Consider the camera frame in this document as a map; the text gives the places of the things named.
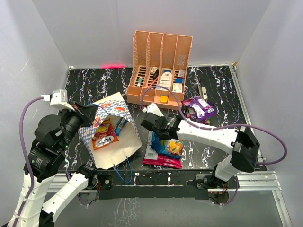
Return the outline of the colourful candy packet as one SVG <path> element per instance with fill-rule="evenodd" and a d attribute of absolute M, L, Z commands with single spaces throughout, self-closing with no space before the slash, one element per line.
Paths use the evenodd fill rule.
<path fill-rule="evenodd" d="M 174 159 L 181 159 L 184 141 L 182 140 L 161 140 L 159 136 L 153 132 L 151 140 L 151 148 L 158 154 Z"/>

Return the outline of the green snack packet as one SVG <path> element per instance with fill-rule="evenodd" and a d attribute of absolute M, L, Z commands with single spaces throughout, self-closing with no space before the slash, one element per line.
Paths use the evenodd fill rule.
<path fill-rule="evenodd" d="M 205 125 L 210 125 L 210 120 L 209 119 L 203 119 L 203 120 L 199 120 L 196 116 L 196 113 L 194 111 L 194 109 L 190 108 L 190 107 L 184 107 L 183 109 L 184 111 L 184 115 L 189 118 L 190 120 L 197 122 L 197 123 L 202 123 Z"/>

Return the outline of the pink snack packet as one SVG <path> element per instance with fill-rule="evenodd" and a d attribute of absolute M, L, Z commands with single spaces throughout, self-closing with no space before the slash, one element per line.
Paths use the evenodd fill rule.
<path fill-rule="evenodd" d="M 178 159 L 160 155 L 155 150 L 152 149 L 151 145 L 152 145 L 152 132 L 149 132 L 147 148 L 144 158 L 142 160 L 143 164 L 163 166 L 163 167 L 169 167 L 174 169 L 182 168 L 180 159 L 178 160 Z"/>

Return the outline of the checkered paper bag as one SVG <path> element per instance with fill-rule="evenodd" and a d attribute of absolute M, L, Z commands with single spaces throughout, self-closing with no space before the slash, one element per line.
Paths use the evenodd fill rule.
<path fill-rule="evenodd" d="M 79 136 L 95 168 L 117 170 L 120 163 L 129 161 L 142 146 L 136 123 L 119 92 L 91 103 L 89 107 L 97 109 L 93 123 L 79 129 Z"/>

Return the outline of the purple snack packet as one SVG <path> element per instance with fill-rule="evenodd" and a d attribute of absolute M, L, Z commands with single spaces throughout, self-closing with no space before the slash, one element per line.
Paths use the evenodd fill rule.
<path fill-rule="evenodd" d="M 196 116 L 199 120 L 209 119 L 216 115 L 216 111 L 213 104 L 203 100 L 200 96 L 192 97 L 188 100 L 182 101 L 182 112 L 184 114 L 184 107 L 190 107 L 194 109 Z"/>

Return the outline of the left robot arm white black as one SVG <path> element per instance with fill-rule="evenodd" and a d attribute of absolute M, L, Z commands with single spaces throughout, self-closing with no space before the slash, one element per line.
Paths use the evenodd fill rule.
<path fill-rule="evenodd" d="M 20 197 L 8 227 L 53 227 L 64 208 L 85 189 L 98 183 L 96 170 L 83 164 L 51 199 L 45 201 L 48 188 L 65 159 L 64 153 L 80 128 L 95 121 L 97 106 L 72 102 L 73 110 L 43 117 L 35 130 L 25 166 Z"/>

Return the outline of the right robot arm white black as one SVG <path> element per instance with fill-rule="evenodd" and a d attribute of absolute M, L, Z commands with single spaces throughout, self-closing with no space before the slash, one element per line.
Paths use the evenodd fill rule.
<path fill-rule="evenodd" d="M 145 129 L 160 139 L 190 140 L 225 151 L 228 156 L 215 165 L 210 175 L 196 178 L 197 187 L 203 189 L 223 188 L 239 172 L 255 170 L 260 144 L 249 127 L 218 129 L 169 114 L 168 117 L 147 113 L 141 122 Z"/>

